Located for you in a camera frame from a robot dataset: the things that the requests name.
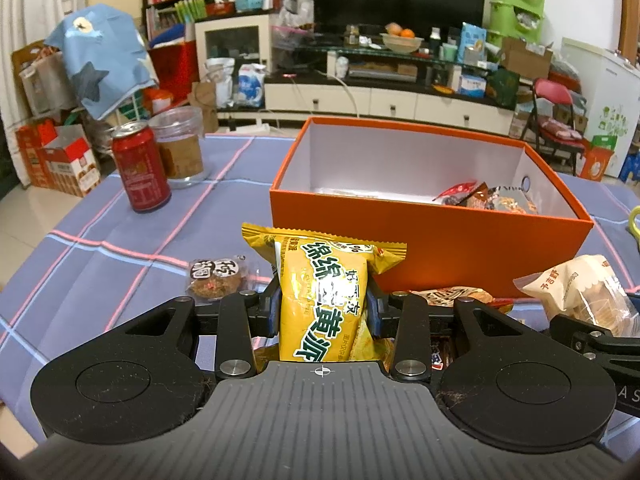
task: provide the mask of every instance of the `tile floor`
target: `tile floor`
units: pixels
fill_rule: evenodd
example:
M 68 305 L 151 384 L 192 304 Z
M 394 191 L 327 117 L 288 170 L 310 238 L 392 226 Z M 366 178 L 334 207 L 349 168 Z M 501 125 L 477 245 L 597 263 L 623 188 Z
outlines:
M 286 129 L 295 136 L 297 130 Z M 624 184 L 605 177 L 608 184 Z M 640 186 L 631 186 L 640 197 Z M 80 201 L 59 191 L 16 187 L 0 201 L 0 289 L 31 254 L 31 251 Z M 9 409 L 0 404 L 0 442 L 20 457 L 36 445 Z

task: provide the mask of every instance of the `fruit bowl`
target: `fruit bowl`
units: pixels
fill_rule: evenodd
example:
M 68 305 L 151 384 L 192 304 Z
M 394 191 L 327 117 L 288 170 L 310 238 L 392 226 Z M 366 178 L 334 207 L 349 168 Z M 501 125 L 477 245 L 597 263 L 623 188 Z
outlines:
M 385 46 L 398 54 L 409 54 L 420 48 L 424 38 L 403 38 L 391 34 L 381 34 Z

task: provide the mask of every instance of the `paper bag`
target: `paper bag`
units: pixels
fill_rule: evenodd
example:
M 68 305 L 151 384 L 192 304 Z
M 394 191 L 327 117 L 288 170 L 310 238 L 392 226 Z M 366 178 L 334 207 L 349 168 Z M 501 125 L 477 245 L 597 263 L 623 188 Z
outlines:
M 218 114 L 216 112 L 216 85 L 210 82 L 197 82 L 191 86 L 189 104 L 202 109 L 202 121 L 206 134 L 218 130 Z

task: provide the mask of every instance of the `power strip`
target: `power strip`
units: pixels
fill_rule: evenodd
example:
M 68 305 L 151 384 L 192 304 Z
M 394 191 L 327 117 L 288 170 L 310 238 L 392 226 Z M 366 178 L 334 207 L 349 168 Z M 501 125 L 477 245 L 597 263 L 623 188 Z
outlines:
M 261 119 L 256 119 L 255 124 L 249 124 L 248 126 L 238 126 L 235 130 L 227 128 L 228 134 L 238 135 L 265 135 L 271 132 L 269 123 L 263 123 Z

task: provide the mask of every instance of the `red chair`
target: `red chair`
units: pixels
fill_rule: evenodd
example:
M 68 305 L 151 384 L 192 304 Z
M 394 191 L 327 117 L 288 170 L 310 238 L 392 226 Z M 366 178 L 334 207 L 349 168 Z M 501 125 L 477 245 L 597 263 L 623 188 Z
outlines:
M 571 99 L 569 91 L 565 86 L 555 81 L 549 81 L 549 79 L 536 79 L 533 83 L 533 112 L 529 115 L 529 119 L 527 120 L 527 124 L 524 126 L 520 140 L 524 139 L 527 129 L 531 128 L 536 134 L 536 151 L 538 153 L 540 153 L 540 137 L 542 137 L 545 146 L 553 149 L 551 154 L 552 156 L 556 154 L 557 150 L 570 153 L 571 164 L 575 176 L 577 155 L 578 153 L 584 153 L 584 144 L 582 143 L 582 140 L 560 139 L 542 127 L 544 121 L 540 120 L 538 115 L 538 106 L 536 105 L 536 99 L 538 97 L 543 97 L 555 105 L 568 106 L 571 111 L 571 122 L 568 126 L 572 130 L 575 130 L 574 101 Z

